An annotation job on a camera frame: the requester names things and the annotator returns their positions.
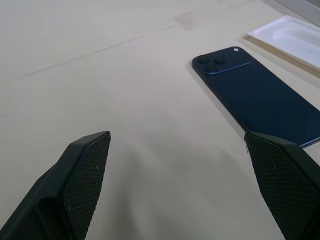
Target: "phone back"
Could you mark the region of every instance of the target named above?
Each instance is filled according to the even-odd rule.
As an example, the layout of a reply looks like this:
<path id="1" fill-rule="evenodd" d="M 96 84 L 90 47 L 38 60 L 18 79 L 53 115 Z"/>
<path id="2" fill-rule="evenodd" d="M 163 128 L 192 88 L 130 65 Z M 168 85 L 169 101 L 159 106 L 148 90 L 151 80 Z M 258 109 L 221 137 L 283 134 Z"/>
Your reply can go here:
<path id="1" fill-rule="evenodd" d="M 245 131 L 301 147 L 320 140 L 320 112 L 242 48 L 198 56 L 192 67 Z"/>

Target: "beige table surface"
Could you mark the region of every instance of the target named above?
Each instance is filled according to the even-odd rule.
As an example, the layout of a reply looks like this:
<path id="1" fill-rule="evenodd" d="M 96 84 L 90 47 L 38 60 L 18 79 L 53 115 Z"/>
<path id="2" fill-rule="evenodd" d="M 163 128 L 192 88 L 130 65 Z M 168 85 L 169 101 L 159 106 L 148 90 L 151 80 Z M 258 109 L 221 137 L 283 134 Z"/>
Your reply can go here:
<path id="1" fill-rule="evenodd" d="M 0 226 L 70 142 L 111 131 L 88 240 L 284 239 L 244 132 L 190 63 L 242 47 L 320 109 L 317 72 L 246 37 L 301 17 L 272 0 L 0 6 Z"/>

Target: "diamond pattern grip surface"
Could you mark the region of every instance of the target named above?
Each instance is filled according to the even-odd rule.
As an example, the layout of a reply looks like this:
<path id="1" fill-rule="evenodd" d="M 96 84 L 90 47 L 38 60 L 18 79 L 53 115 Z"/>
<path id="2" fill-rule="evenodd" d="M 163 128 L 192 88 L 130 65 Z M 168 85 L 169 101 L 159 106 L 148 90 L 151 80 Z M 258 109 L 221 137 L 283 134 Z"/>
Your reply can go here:
<path id="1" fill-rule="evenodd" d="M 250 134 L 246 143 L 260 192 L 285 239 L 305 239 L 319 215 L 319 190 L 280 146 Z"/>
<path id="2" fill-rule="evenodd" d="M 109 150 L 109 136 L 83 151 L 62 190 L 62 203 L 77 240 L 84 240 L 96 209 Z"/>

